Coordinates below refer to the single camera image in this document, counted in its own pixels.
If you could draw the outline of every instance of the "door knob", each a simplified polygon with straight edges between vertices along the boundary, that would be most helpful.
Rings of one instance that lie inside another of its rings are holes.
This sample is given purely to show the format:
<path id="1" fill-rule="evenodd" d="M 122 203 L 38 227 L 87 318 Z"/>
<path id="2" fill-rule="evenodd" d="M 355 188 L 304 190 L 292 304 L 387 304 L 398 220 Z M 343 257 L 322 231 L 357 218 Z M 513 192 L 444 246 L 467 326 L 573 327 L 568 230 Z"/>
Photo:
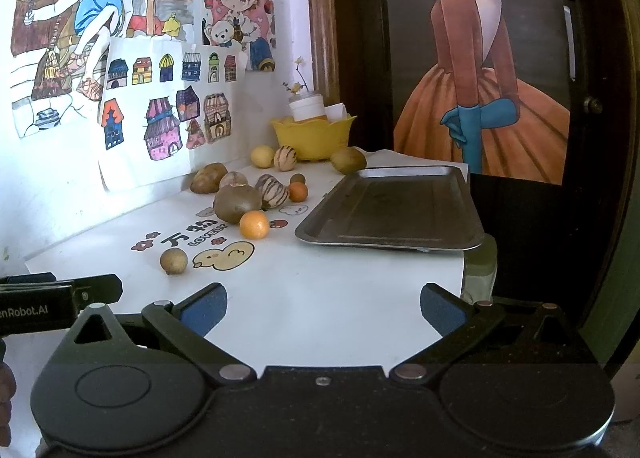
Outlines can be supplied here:
<path id="1" fill-rule="evenodd" d="M 596 97 L 587 97 L 584 99 L 584 112 L 586 114 L 599 115 L 602 113 L 602 102 Z"/>

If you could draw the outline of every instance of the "yellow bowl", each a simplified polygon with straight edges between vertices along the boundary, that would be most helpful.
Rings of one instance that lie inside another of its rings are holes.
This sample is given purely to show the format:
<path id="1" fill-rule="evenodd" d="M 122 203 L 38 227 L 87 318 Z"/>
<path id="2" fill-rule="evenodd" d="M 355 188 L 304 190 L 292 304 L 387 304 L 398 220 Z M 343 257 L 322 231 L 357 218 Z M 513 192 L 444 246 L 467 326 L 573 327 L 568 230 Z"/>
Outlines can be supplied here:
<path id="1" fill-rule="evenodd" d="M 344 120 L 329 122 L 314 118 L 305 122 L 294 122 L 293 117 L 271 121 L 276 130 L 280 146 L 291 146 L 298 160 L 327 160 L 334 152 L 349 145 L 349 131 L 356 117 L 347 115 Z"/>

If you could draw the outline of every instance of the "boy in blue tank top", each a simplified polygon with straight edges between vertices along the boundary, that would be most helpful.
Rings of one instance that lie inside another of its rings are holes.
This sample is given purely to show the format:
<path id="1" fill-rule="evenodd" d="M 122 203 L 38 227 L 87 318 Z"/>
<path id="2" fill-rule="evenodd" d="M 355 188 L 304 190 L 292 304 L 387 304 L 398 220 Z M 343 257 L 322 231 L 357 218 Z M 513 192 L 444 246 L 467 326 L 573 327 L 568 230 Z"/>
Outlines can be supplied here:
<path id="1" fill-rule="evenodd" d="M 102 97 L 102 86 L 93 77 L 94 69 L 109 47 L 111 37 L 126 36 L 127 26 L 133 15 L 133 0 L 57 0 L 53 5 L 27 12 L 24 24 L 59 16 L 76 3 L 79 5 L 74 27 L 80 41 L 68 63 L 58 70 L 56 76 L 71 75 L 84 66 L 84 77 L 78 91 L 92 101 L 99 101 Z M 94 44 L 85 55 L 86 46 L 94 38 Z"/>

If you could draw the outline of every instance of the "small flower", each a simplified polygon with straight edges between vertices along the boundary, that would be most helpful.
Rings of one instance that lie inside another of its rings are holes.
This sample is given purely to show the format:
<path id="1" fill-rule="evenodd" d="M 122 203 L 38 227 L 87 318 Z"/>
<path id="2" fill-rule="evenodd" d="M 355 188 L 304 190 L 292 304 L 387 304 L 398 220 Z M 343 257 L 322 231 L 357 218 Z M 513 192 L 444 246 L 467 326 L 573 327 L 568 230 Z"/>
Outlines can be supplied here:
<path id="1" fill-rule="evenodd" d="M 131 250 L 137 250 L 138 252 L 142 252 L 143 250 L 147 250 L 154 246 L 154 242 L 152 240 L 145 240 L 143 242 L 137 242 Z"/>

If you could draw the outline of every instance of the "door frame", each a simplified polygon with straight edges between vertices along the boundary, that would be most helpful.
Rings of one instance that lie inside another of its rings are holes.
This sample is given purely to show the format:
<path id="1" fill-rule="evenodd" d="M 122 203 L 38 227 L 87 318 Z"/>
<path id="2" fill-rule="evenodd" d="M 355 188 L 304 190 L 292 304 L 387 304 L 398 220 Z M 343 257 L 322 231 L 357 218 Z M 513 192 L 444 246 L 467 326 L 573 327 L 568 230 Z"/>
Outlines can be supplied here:
<path id="1" fill-rule="evenodd" d="M 638 89 L 640 80 L 637 74 L 640 74 L 640 0 L 619 1 L 622 4 L 626 31 L 626 37 L 620 37 L 619 40 L 626 42 L 629 52 L 627 66 L 625 67 L 626 75 L 630 81 L 630 109 L 627 111 L 630 117 L 628 123 L 628 145 L 625 155 L 622 186 L 619 188 L 620 192 L 617 193 L 615 203 L 610 208 L 613 220 L 609 222 L 612 228 L 608 233 L 607 249 L 600 265 L 596 283 L 593 284 L 591 297 L 578 323 L 580 326 L 584 323 L 596 301 L 604 277 L 609 269 L 616 245 L 618 244 L 631 193 L 636 168 L 636 156 L 638 154 L 640 125 L 638 121 L 640 109 Z M 325 104 L 335 104 L 340 101 L 335 0 L 309 0 L 309 16 L 311 50 L 314 63 L 314 87 L 316 91 L 324 96 Z"/>

